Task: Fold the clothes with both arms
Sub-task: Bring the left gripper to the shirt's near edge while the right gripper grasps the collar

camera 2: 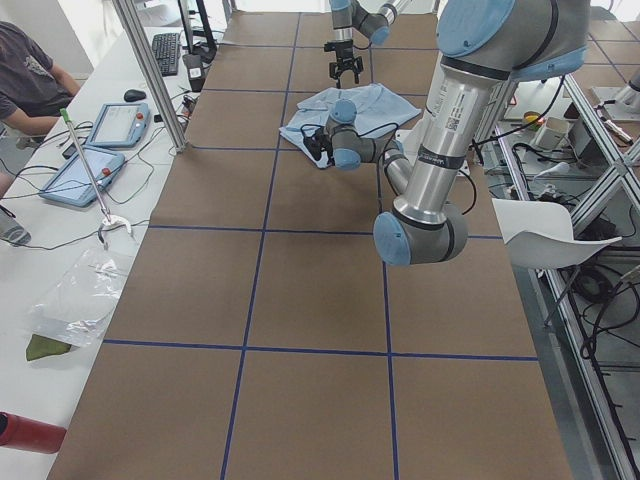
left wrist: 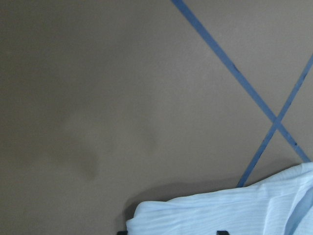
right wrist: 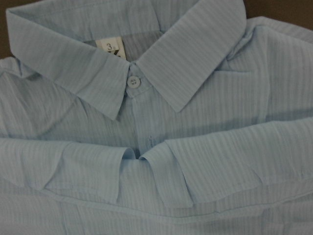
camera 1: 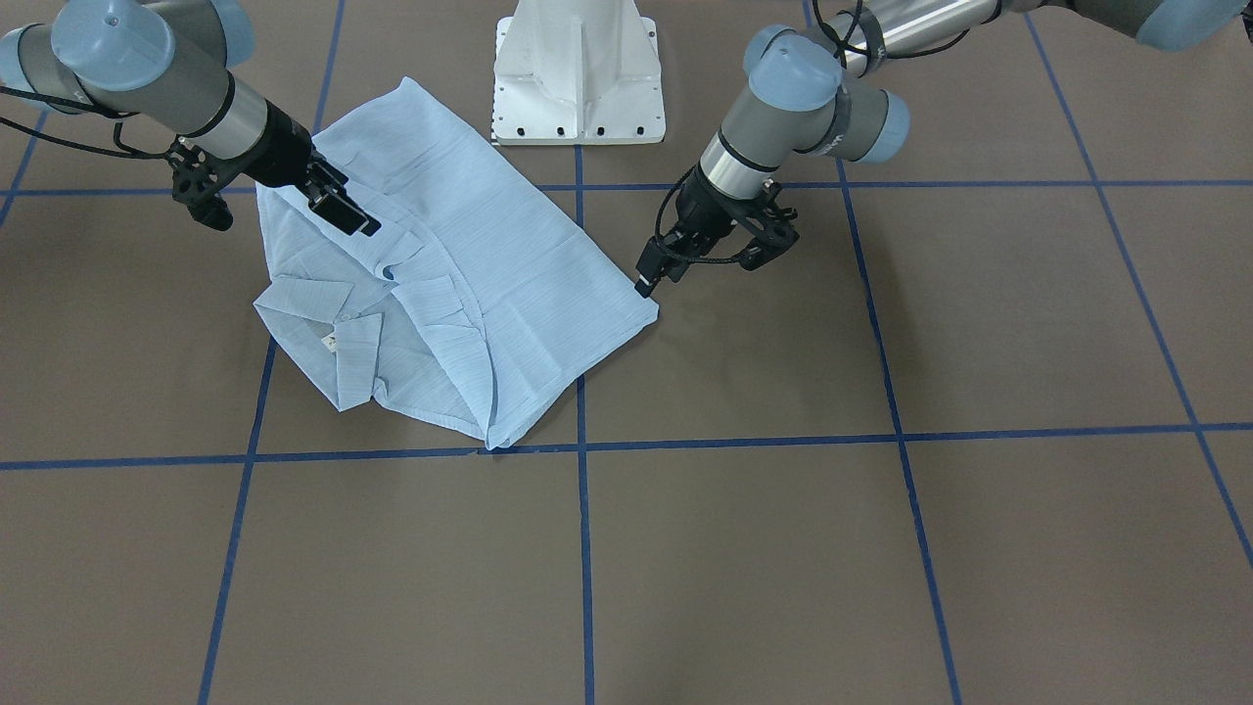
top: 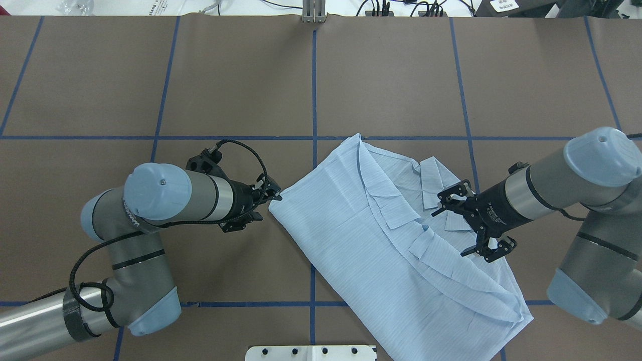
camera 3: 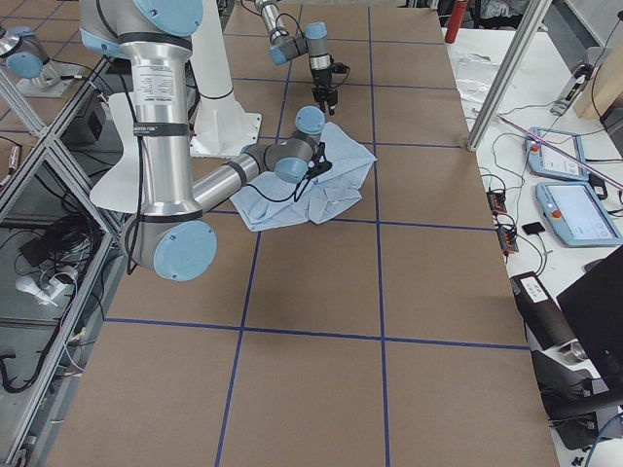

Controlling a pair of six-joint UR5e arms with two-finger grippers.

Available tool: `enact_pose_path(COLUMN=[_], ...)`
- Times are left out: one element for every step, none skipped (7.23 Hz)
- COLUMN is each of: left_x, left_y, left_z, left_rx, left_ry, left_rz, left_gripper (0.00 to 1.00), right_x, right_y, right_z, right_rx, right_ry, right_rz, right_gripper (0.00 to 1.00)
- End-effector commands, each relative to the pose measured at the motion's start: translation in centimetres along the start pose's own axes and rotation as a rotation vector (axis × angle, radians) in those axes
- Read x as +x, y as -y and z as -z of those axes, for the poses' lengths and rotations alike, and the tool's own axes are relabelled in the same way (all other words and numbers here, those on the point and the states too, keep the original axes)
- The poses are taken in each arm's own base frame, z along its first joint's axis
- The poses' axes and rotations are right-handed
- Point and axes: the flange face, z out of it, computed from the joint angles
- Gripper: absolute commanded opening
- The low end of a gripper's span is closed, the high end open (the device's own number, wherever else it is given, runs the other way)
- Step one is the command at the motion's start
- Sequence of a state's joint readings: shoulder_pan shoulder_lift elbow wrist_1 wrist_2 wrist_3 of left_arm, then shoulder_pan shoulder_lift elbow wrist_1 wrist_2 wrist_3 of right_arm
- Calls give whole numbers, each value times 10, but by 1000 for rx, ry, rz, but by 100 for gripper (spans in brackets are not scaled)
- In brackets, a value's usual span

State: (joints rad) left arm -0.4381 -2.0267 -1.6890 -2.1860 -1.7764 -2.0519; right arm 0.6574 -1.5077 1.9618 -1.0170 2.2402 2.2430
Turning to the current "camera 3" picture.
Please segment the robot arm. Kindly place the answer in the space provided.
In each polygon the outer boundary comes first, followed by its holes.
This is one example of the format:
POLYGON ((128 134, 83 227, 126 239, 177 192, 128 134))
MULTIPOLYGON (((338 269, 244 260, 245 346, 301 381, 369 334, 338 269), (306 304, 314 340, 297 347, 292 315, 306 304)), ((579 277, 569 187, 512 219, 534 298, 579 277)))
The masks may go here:
POLYGON ((217 250, 206 212, 270 172, 300 194, 330 169, 321 133, 337 104, 334 60, 323 22, 299 33, 273 1, 255 9, 272 60, 306 56, 314 105, 296 115, 281 143, 257 140, 262 118, 238 103, 213 1, 83 1, 80 32, 89 50, 128 61, 131 77, 111 98, 124 152, 92 190, 92 201, 128 214, 121 248, 128 270, 173 281, 203 274, 217 250))
POLYGON ((335 75, 344 75, 350 68, 336 61, 329 52, 328 31, 323 21, 316 21, 302 28, 298 21, 282 12, 276 1, 253 1, 257 14, 262 18, 270 41, 270 56, 275 65, 283 65, 298 57, 306 56, 311 72, 311 92, 322 112, 335 114, 341 84, 334 83, 335 75))

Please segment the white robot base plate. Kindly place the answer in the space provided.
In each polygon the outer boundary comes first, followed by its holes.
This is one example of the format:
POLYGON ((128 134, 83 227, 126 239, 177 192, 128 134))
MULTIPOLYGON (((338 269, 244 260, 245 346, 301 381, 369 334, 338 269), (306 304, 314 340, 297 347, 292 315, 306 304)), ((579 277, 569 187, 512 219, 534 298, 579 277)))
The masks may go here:
POLYGON ((229 158, 257 142, 262 116, 245 112, 236 99, 217 2, 202 7, 190 59, 200 95, 190 151, 198 158, 229 158))

